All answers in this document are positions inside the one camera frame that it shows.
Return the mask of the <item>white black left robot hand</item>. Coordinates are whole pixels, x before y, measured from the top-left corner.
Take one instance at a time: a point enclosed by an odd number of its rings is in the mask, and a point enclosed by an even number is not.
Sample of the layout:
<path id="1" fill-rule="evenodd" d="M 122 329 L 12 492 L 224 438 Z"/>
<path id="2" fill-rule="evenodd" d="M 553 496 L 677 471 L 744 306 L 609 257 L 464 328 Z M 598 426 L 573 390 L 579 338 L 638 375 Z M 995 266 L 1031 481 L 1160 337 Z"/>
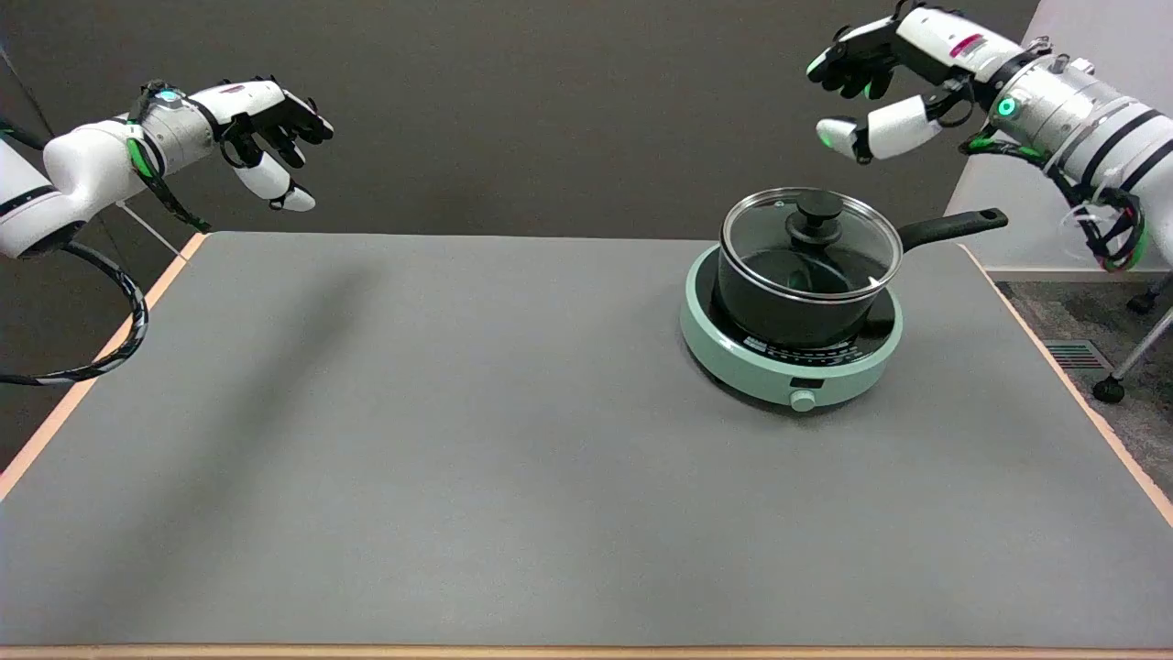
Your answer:
<path id="1" fill-rule="evenodd" d="M 334 125 L 314 101 L 273 79 L 226 83 L 209 94 L 221 154 L 248 191 L 278 212 L 310 212 L 317 200 L 293 179 L 290 168 L 305 166 L 301 142 L 323 145 L 334 138 Z"/>

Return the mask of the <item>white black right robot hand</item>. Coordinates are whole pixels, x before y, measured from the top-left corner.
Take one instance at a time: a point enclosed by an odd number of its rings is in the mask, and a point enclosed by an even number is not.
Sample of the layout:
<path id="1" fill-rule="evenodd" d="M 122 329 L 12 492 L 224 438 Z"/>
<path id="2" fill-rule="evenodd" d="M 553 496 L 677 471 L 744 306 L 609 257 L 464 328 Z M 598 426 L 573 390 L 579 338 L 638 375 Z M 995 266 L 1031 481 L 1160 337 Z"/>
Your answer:
<path id="1" fill-rule="evenodd" d="M 960 102 L 990 113 L 994 96 L 1028 60 L 1021 43 L 957 11 L 927 4 L 904 11 L 904 4 L 897 4 L 889 16 L 839 29 L 807 66 L 807 79 L 845 98 L 876 100 L 891 86 L 893 72 L 906 67 L 930 83 L 930 91 L 872 110 L 865 118 L 821 118 L 818 140 L 861 164 L 909 154 L 945 128 L 964 124 L 965 116 L 945 118 Z"/>

